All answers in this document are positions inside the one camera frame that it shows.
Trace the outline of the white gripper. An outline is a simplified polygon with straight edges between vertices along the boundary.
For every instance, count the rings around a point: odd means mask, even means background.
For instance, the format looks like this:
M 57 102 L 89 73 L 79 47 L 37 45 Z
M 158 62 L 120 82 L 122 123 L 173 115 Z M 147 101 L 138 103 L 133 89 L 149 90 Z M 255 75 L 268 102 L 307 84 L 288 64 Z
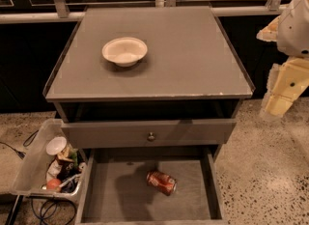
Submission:
M 309 87 L 309 0 L 292 0 L 256 38 L 277 42 L 279 51 L 295 56 L 282 65 L 272 66 L 261 104 L 262 118 L 282 118 Z

